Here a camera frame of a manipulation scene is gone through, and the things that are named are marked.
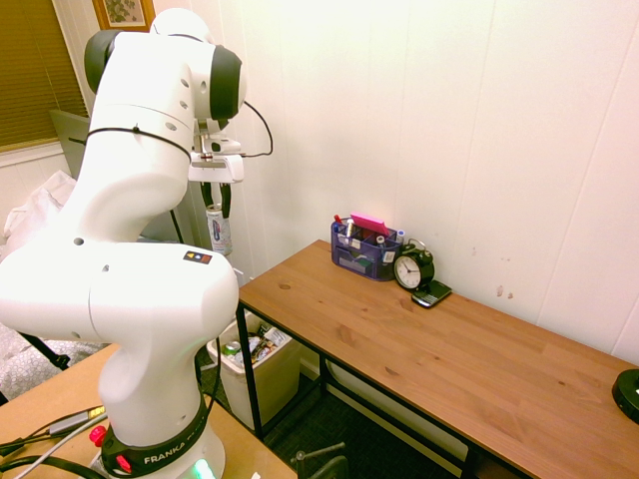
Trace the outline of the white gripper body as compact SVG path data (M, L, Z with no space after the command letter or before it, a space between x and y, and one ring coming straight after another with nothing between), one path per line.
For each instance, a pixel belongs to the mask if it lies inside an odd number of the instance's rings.
M191 182L234 184L244 180L241 155L214 155L191 152L188 179Z

